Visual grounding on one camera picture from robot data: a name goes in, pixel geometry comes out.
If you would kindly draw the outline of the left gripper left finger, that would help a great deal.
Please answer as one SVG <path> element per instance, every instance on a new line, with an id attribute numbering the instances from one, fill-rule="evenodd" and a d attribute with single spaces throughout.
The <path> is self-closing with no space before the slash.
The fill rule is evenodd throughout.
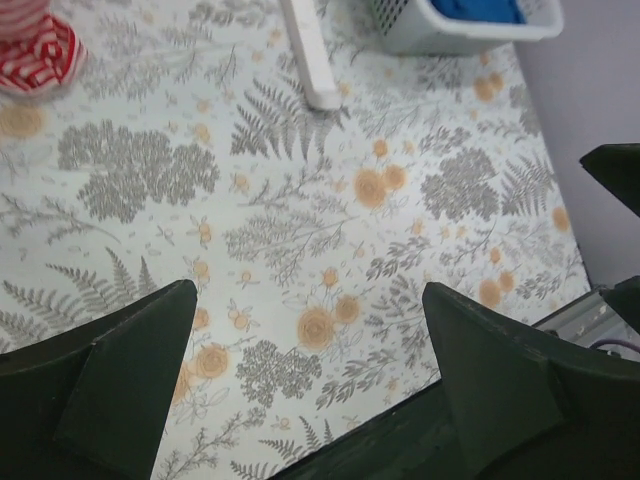
<path id="1" fill-rule="evenodd" d="M 2 478 L 150 478 L 196 303 L 175 281 L 2 355 Z"/>

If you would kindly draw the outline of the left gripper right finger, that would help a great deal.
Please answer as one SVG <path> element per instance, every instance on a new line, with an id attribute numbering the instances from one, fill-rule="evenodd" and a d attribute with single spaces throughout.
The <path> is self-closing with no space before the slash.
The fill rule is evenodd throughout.
<path id="1" fill-rule="evenodd" d="M 578 346 L 437 282 L 423 309 L 475 479 L 636 479 L 639 365 Z"/>

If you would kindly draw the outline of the red white striped tank top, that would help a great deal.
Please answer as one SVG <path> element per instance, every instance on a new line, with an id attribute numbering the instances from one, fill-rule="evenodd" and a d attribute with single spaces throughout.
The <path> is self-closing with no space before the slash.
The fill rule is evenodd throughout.
<path id="1" fill-rule="evenodd" d="M 88 51 L 49 0 L 1 3 L 1 91 L 36 97 L 70 85 Z"/>

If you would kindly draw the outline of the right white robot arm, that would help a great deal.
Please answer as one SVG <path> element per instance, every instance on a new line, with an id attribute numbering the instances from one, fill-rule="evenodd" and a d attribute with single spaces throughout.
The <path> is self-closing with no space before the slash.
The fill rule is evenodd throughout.
<path id="1" fill-rule="evenodd" d="M 605 144 L 584 155 L 580 164 L 636 216 L 640 215 L 640 147 Z"/>

